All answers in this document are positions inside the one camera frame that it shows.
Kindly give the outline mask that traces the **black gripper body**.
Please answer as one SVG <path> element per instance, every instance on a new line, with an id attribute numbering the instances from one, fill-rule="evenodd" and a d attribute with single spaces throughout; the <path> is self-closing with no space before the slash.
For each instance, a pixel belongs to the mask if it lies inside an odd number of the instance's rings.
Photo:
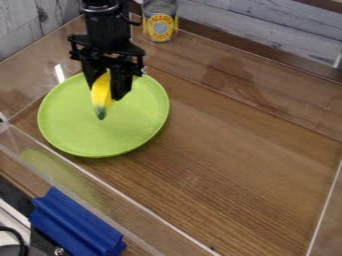
<path id="1" fill-rule="evenodd" d="M 133 75 L 144 73 L 146 51 L 132 42 L 133 21 L 128 4 L 85 4 L 86 33 L 71 34 L 71 58 L 97 61 L 105 68 L 129 63 Z"/>

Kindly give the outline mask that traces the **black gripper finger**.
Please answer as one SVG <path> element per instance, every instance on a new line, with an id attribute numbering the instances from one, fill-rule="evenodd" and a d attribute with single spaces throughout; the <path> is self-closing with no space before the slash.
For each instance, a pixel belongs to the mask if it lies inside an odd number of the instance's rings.
<path id="1" fill-rule="evenodd" d="M 133 69 L 129 63 L 114 65 L 112 71 L 112 97 L 120 101 L 132 91 Z"/>
<path id="2" fill-rule="evenodd" d="M 85 60 L 82 62 L 82 70 L 85 73 L 89 87 L 93 87 L 98 78 L 108 72 L 106 68 L 93 60 Z"/>

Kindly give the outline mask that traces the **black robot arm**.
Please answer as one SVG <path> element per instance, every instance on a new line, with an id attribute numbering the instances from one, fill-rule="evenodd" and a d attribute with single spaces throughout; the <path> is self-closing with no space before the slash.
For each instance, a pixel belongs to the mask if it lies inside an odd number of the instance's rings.
<path id="1" fill-rule="evenodd" d="M 132 91 L 134 77 L 144 75 L 146 51 L 132 42 L 129 0 L 82 0 L 86 33 L 71 34 L 71 58 L 82 63 L 89 87 L 110 71 L 110 92 L 121 100 Z"/>

